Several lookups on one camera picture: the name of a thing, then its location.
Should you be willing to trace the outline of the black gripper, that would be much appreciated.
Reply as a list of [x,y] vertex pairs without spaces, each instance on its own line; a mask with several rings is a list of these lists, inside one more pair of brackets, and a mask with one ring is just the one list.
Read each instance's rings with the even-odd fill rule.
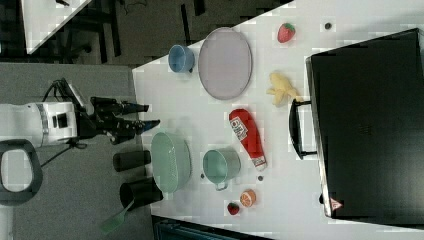
[[147,112],[148,105],[127,101],[119,102],[112,98],[91,97],[94,107],[92,114],[80,112],[77,116],[77,132],[80,139],[91,139],[97,135],[110,135],[113,145],[131,140],[160,124],[159,120],[137,120],[134,122],[120,118],[120,115]]

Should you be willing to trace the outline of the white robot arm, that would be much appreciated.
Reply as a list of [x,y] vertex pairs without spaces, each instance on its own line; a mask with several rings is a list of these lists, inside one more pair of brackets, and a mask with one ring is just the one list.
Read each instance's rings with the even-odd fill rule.
[[80,148],[81,140],[107,135],[114,145],[133,139],[160,124],[158,120],[126,120],[125,115],[145,112],[146,105],[92,99],[94,112],[89,114],[79,102],[36,102],[1,106],[1,161],[29,162],[30,181],[21,190],[6,186],[10,172],[1,170],[1,204],[18,206],[32,199],[43,182],[42,165],[36,150],[66,144]]

